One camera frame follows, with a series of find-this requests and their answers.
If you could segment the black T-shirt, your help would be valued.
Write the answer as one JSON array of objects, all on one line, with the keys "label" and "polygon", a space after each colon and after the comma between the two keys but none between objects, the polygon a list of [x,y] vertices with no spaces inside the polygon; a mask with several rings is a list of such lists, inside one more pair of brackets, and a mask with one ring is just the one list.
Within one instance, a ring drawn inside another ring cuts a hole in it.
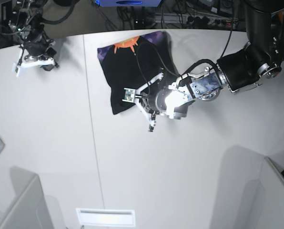
[{"label": "black T-shirt", "polygon": [[134,105],[123,101],[124,88],[137,89],[164,69],[164,81],[178,76],[170,54],[168,35],[156,31],[98,48],[98,60],[111,88],[112,113],[117,115]]}]

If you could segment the blue box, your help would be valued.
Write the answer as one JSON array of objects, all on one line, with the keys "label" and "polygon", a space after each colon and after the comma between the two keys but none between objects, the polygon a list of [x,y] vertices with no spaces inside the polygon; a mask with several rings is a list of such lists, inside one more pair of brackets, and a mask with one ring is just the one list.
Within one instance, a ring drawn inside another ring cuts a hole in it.
[{"label": "blue box", "polygon": [[157,7],[161,0],[94,0],[94,2],[102,7]]}]

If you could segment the white partition panel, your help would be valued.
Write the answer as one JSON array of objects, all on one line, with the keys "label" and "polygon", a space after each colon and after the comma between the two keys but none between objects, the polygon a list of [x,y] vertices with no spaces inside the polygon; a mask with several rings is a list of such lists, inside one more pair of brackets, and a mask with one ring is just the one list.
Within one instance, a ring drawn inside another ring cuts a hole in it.
[{"label": "white partition panel", "polygon": [[0,229],[53,228],[40,178],[32,175],[6,211],[0,214]]}]

